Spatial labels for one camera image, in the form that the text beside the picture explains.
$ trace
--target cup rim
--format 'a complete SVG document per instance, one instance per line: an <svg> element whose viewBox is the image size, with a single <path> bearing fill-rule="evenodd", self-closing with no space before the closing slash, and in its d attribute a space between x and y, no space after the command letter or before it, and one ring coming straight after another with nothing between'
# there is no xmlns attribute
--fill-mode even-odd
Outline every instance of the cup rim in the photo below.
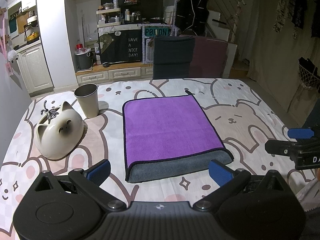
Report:
<svg viewBox="0 0 320 240"><path fill-rule="evenodd" d="M85 85L95 85L95 86L96 86L96 89L95 89L91 94L89 94L89 95L82 96L82 97L76 96L76 91L77 91L77 89L79 89L80 87L85 86ZM73 92L73 94L74 94L74 96L75 96L76 98L84 98L84 97L91 96L92 94L94 94L94 93L98 90L98 85L95 84L95 83L83 84L83 85L81 85L80 87L76 88L76 90Z"/></svg>

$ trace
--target white shelf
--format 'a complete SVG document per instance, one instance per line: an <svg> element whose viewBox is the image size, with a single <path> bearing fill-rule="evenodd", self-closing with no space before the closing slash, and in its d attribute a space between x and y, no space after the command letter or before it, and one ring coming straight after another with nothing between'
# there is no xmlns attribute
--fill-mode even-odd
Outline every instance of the white shelf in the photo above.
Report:
<svg viewBox="0 0 320 240"><path fill-rule="evenodd" d="M109 26L117 26L120 25L121 22L117 22L117 23L103 23L103 24L98 24L98 28L102 28L102 27L109 27Z"/></svg>
<svg viewBox="0 0 320 240"><path fill-rule="evenodd" d="M97 14L110 13L110 12L120 12L120 8L97 11Z"/></svg>

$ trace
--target maroon chair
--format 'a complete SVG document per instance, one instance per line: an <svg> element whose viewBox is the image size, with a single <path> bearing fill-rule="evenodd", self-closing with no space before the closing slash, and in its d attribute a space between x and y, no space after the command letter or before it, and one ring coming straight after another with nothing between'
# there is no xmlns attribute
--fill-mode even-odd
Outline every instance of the maroon chair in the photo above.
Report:
<svg viewBox="0 0 320 240"><path fill-rule="evenodd" d="M196 39L190 63L190 78L220 78L227 60L228 43L223 40L203 36Z"/></svg>

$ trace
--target drawer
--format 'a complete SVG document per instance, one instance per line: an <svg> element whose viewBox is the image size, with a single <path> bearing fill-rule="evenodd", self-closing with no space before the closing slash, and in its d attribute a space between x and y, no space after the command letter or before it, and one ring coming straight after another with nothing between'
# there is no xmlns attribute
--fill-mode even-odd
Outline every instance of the drawer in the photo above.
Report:
<svg viewBox="0 0 320 240"><path fill-rule="evenodd" d="M108 72L109 72L109 78L111 80L141 77L141 68L140 67L112 69L112 70L109 70Z"/></svg>
<svg viewBox="0 0 320 240"><path fill-rule="evenodd" d="M78 83L97 82L97 81L103 81L108 79L109 79L108 71L88 73L88 74L77 76Z"/></svg>
<svg viewBox="0 0 320 240"><path fill-rule="evenodd" d="M141 76L152 76L153 66L141 67Z"/></svg>

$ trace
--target gray bucket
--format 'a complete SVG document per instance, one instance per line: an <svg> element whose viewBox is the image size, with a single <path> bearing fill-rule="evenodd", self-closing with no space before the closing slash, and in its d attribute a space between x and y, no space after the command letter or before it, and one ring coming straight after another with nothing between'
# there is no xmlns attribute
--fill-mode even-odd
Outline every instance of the gray bucket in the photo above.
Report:
<svg viewBox="0 0 320 240"><path fill-rule="evenodd" d="M79 70L84 70L92 67L91 52L76 55L77 65Z"/></svg>
<svg viewBox="0 0 320 240"><path fill-rule="evenodd" d="M96 84L85 84L75 90L81 109L87 118L94 118L99 114L98 86Z"/></svg>

